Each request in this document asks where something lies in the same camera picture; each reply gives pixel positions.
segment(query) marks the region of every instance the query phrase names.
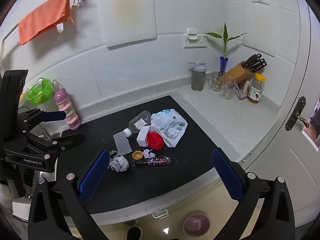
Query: glass mug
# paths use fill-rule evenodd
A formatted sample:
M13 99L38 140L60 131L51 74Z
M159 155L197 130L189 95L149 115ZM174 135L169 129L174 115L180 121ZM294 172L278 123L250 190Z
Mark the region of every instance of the glass mug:
M237 83L235 81L226 81L223 79L220 95L226 100L233 98L236 91Z
M208 79L208 88L219 92L221 90L222 85L222 75L220 71L212 71L211 78Z

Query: beige floor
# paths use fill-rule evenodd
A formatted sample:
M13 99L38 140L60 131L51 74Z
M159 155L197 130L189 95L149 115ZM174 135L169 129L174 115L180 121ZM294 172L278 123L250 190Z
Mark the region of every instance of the beige floor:
M213 240L219 233L237 206L237 201L230 198L224 185L208 186L188 199L168 208L169 216L164 219L154 219L152 215L140 218L138 226L143 230L141 240ZM260 209L256 207L242 237L250 234ZM187 236L182 230L182 224L186 217L194 213L204 213L211 220L209 231L201 237ZM110 240L126 240L129 226L120 223L102 226L101 229ZM169 228L168 234L163 230ZM72 228L74 236L80 237L76 229Z

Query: plant leaf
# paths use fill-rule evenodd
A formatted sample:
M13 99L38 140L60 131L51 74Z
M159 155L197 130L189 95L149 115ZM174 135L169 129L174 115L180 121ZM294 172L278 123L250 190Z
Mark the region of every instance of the plant leaf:
M226 23L224 23L223 39L224 39L224 42L225 42L225 43L228 42L228 31L227 31L227 25L226 25Z
M231 40L234 40L234 39L240 38L243 34L247 34L247 33L242 33L242 34L241 34L241 35L239 35L239 36L229 38L229 39L228 39L228 41L231 41Z
M212 37L215 37L215 38L220 38L220 39L223 39L221 37L221 35L217 34L217 33L207 33L208 35L212 36Z

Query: metal bolt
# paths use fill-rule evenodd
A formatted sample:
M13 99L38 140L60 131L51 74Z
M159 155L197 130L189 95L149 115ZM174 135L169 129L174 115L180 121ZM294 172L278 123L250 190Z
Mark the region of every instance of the metal bolt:
M284 183L284 178L278 177L278 181L279 181L280 183Z
M40 178L40 179L38 180L38 183L39 183L39 184L42 184L42 183L44 183L44 181L45 181L45 178Z
M252 172L249 172L249 173L248 173L248 178L249 178L249 179L255 179L255 178L256 178L256 175L255 175L254 173L252 173Z
M75 175L73 173L69 173L67 175L67 180L72 180L75 177Z

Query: red cloth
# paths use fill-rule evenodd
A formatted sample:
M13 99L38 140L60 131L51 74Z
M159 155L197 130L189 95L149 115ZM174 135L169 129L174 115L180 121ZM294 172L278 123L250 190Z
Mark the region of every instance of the red cloth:
M48 0L19 22L19 44L24 45L34 37L71 19L69 0Z
M147 133L148 146L155 149L157 152L161 151L164 147L164 141L157 132Z

